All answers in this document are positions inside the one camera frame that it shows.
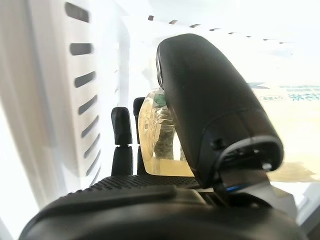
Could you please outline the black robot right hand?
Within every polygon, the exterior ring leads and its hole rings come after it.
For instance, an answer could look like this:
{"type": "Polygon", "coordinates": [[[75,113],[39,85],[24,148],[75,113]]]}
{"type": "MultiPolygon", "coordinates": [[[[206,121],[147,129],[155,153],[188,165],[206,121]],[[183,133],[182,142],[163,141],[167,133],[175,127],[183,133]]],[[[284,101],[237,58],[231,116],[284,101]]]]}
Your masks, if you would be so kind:
{"type": "Polygon", "coordinates": [[[156,67],[152,104],[164,113],[134,103],[145,173],[133,175],[129,113],[116,107],[111,176],[47,205],[20,239],[306,239],[293,196],[267,176],[281,166],[283,144],[231,62],[182,34],[158,45],[156,67]]]}

